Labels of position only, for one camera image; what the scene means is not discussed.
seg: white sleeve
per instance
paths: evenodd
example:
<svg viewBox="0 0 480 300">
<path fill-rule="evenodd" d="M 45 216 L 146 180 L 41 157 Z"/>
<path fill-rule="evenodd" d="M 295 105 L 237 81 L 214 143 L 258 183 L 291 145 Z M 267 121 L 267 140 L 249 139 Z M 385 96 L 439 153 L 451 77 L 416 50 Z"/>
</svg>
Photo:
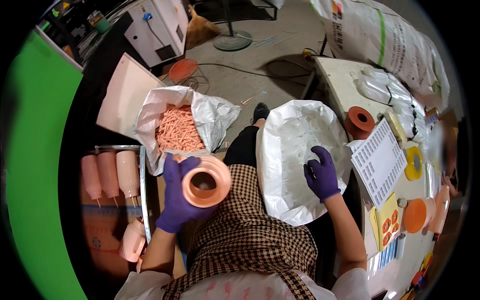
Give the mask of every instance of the white sleeve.
<svg viewBox="0 0 480 300">
<path fill-rule="evenodd" d="M 370 300 L 367 290 L 367 271 L 354 268 L 345 272 L 332 288 L 337 300 Z"/>
<path fill-rule="evenodd" d="M 148 300 L 162 299 L 162 286 L 172 281 L 165 273 L 145 271 L 140 274 L 130 272 L 115 300 Z"/>
</svg>

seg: purple glove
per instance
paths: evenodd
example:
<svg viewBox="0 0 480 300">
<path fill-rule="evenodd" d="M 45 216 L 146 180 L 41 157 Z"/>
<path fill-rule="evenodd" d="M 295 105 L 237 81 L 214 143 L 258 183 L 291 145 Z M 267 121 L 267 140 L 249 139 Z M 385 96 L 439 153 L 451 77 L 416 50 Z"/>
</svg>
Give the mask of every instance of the purple glove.
<svg viewBox="0 0 480 300">
<path fill-rule="evenodd" d="M 320 198 L 320 203 L 323 203 L 328 197 L 339 193 L 340 189 L 330 153 L 320 146 L 313 147 L 312 152 L 318 155 L 320 162 L 309 160 L 308 165 L 303 165 L 303 172 L 308 187 Z"/>
<path fill-rule="evenodd" d="M 217 205 L 208 208 L 193 206 L 183 197 L 181 180 L 199 163 L 198 158 L 191 156 L 178 164 L 172 154 L 167 155 L 163 168 L 163 177 L 167 184 L 165 209 L 155 222 L 155 225 L 163 231 L 177 233 L 183 223 L 208 217 L 216 209 Z"/>
</svg>

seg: broom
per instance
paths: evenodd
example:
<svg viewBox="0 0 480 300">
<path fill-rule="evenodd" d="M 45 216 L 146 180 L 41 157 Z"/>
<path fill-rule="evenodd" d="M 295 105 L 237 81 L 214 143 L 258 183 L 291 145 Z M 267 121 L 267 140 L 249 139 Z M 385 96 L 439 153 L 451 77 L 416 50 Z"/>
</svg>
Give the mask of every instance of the broom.
<svg viewBox="0 0 480 300">
<path fill-rule="evenodd" d="M 188 8 L 190 9 L 192 19 L 188 22 L 187 26 L 186 48 L 187 50 L 190 50 L 215 38 L 220 34 L 220 30 L 209 20 L 197 15 L 197 12 L 190 4 L 188 5 Z"/>
</svg>

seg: black pants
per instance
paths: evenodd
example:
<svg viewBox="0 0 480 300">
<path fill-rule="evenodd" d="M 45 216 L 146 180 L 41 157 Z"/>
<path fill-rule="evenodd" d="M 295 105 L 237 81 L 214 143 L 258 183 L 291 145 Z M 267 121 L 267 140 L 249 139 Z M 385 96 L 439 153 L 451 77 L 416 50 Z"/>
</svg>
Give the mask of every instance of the black pants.
<svg viewBox="0 0 480 300">
<path fill-rule="evenodd" d="M 227 165 L 247 165 L 254 168 L 257 167 L 257 159 L 255 157 L 255 144 L 257 140 L 256 126 L 245 127 L 233 140 L 232 144 L 225 154 L 223 162 Z"/>
<path fill-rule="evenodd" d="M 227 165 L 247 165 L 257 167 L 255 145 L 257 139 L 256 126 L 247 126 L 232 142 L 225 154 L 223 162 Z M 317 283 L 331 288 L 335 282 L 331 276 L 335 260 L 335 237 L 332 219 L 325 214 L 306 225 L 315 240 L 318 249 L 316 279 Z"/>
</svg>

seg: black shoe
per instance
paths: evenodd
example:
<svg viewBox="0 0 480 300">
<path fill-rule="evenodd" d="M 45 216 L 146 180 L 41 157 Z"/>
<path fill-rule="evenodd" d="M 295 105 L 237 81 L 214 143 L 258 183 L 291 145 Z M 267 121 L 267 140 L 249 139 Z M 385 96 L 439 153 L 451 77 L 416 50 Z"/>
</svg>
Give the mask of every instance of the black shoe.
<svg viewBox="0 0 480 300">
<path fill-rule="evenodd" d="M 253 111 L 252 124 L 255 124 L 259 119 L 266 119 L 269 113 L 270 110 L 268 109 L 268 106 L 265 103 L 260 102 Z"/>
</svg>

